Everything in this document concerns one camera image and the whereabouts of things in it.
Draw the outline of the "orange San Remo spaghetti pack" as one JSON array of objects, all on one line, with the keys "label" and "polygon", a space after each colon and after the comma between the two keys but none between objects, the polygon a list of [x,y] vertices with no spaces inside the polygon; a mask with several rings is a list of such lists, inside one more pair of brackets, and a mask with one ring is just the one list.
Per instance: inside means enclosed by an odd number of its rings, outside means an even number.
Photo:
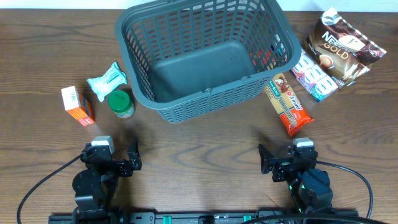
[{"label": "orange San Remo spaghetti pack", "polygon": [[302,106],[283,73],[272,78],[264,90],[289,136],[293,136],[305,124],[314,121]]}]

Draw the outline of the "green lid glass jar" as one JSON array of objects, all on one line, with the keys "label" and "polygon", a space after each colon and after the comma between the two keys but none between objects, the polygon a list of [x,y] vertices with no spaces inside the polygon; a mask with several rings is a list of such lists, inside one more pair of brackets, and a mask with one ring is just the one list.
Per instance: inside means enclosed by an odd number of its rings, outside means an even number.
[{"label": "green lid glass jar", "polygon": [[116,90],[109,94],[108,106],[119,118],[129,118],[135,112],[134,103],[123,90]]}]

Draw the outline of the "orange and white carton box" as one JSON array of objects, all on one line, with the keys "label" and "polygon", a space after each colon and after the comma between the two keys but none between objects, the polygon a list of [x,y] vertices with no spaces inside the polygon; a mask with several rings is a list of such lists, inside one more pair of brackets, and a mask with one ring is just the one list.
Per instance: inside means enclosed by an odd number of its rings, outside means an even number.
[{"label": "orange and white carton box", "polygon": [[82,126],[95,123],[94,112],[90,102],[77,90],[75,86],[61,89],[65,111]]}]

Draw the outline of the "Kleenex tissue multipack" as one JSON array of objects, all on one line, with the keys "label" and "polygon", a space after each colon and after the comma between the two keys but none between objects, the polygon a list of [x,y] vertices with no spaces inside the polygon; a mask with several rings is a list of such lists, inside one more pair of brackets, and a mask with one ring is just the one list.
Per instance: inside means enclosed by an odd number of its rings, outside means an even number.
[{"label": "Kleenex tissue multipack", "polygon": [[337,84],[304,49],[301,49],[300,60],[290,72],[317,102],[328,98],[338,89]]}]

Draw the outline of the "grey plastic shopping basket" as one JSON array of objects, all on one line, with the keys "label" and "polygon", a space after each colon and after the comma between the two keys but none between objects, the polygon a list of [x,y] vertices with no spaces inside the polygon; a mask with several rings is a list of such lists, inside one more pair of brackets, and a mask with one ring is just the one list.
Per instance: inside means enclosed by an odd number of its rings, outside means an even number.
[{"label": "grey plastic shopping basket", "polygon": [[135,99],[171,123],[256,97],[301,54],[275,0],[152,1],[114,31]]}]

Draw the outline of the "brown Nescafe Gold coffee bag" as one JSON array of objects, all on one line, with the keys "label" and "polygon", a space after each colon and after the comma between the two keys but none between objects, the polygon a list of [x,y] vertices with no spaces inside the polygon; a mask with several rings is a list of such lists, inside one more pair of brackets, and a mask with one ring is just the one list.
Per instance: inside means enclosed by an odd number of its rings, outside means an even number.
[{"label": "brown Nescafe Gold coffee bag", "polygon": [[303,48],[340,89],[354,84],[386,54],[332,7],[320,16]]}]

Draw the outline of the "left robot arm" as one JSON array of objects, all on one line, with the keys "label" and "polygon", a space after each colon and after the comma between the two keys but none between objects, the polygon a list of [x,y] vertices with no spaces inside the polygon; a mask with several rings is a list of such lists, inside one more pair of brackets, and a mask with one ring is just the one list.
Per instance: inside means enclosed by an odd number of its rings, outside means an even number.
[{"label": "left robot arm", "polygon": [[98,136],[85,145],[80,160],[86,169],[79,172],[72,182],[77,208],[73,212],[73,223],[114,223],[130,222],[129,215],[119,206],[112,206],[118,181],[130,177],[135,170],[141,170],[142,161],[137,139],[130,144],[129,159],[113,160],[115,151],[111,136]]}]

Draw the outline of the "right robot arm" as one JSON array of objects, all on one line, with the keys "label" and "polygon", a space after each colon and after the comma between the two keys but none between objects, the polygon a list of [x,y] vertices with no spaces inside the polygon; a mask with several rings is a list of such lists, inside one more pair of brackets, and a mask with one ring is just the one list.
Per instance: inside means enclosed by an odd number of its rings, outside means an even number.
[{"label": "right robot arm", "polygon": [[272,174],[274,182],[286,182],[300,213],[328,210],[333,191],[327,172],[317,169],[318,152],[313,141],[296,139],[288,147],[288,158],[278,159],[262,144],[258,145],[261,172]]}]

